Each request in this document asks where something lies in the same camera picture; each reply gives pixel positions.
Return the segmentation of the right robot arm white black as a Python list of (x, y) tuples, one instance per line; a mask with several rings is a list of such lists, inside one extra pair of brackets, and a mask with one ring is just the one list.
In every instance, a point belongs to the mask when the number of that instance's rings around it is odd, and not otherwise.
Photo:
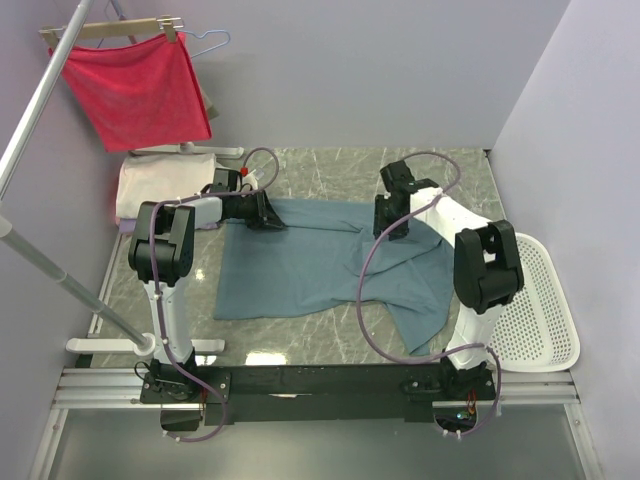
[(373, 234), (402, 239), (409, 218), (430, 227), (453, 248), (453, 287), (460, 308), (451, 340), (439, 363), (439, 387), (460, 399), (490, 379), (488, 345), (504, 308), (524, 287), (513, 226), (490, 221), (449, 197), (430, 179), (417, 180), (403, 160), (380, 170), (387, 193), (374, 202)]

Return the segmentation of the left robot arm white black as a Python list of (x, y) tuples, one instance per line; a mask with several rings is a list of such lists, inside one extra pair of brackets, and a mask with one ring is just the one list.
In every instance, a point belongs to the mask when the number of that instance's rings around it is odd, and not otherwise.
[(195, 348), (186, 325), (185, 278), (193, 265), (195, 232), (226, 220), (240, 220), (252, 230), (280, 231), (284, 222), (257, 185), (241, 190), (244, 171), (217, 168), (213, 179), (188, 201), (141, 204), (128, 262), (149, 299), (155, 349), (160, 364), (194, 361)]

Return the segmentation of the blue t shirt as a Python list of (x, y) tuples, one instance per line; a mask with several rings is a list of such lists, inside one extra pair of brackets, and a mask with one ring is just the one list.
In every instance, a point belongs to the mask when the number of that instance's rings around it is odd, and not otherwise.
[(382, 303), (410, 354), (428, 353), (453, 298), (453, 250), (412, 219), (408, 235), (375, 243), (373, 207), (276, 199), (281, 231), (228, 222), (213, 316), (300, 317), (356, 299)]

